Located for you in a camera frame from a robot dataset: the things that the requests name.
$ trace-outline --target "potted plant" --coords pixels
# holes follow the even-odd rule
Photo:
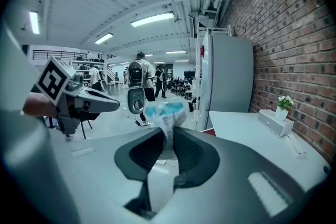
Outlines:
[[[293,107],[294,102],[289,96],[281,96],[278,97],[278,107],[275,112],[275,117],[281,121],[283,121],[288,114],[288,111]]]

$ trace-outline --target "white speaker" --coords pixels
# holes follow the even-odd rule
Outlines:
[[[262,109],[259,111],[258,121],[269,128],[278,137],[282,137],[290,133],[293,128],[294,121],[285,119],[283,121],[275,117],[275,112],[271,109]]]

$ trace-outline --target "white ceiling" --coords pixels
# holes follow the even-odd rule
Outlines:
[[[200,11],[203,0],[174,0],[174,3],[171,0],[11,0],[5,19],[22,44],[81,48],[130,59],[143,51],[153,54],[151,61],[193,60],[195,46],[188,15]],[[31,31],[30,10],[38,12],[40,35]],[[169,19],[139,27],[130,24],[168,11],[181,20]],[[96,45],[94,42],[106,33],[113,33],[113,37]],[[187,54],[165,53],[173,50],[186,50]]]

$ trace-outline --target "railing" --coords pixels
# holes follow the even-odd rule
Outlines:
[[[113,58],[113,57],[115,57],[115,56],[117,56],[117,55],[106,54],[106,59],[111,59],[111,58]]]
[[[115,81],[115,73],[110,69],[109,67],[107,68],[107,75],[110,77],[112,81]]]
[[[86,58],[87,54],[58,50],[33,50],[33,60],[48,60],[50,56],[60,57],[62,59],[76,60],[77,57]]]

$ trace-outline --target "white vase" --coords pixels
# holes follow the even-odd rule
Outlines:
[[[285,120],[285,118],[287,117],[288,111],[286,109],[282,110],[279,106],[277,107],[277,111],[275,112],[275,117],[278,120]]]

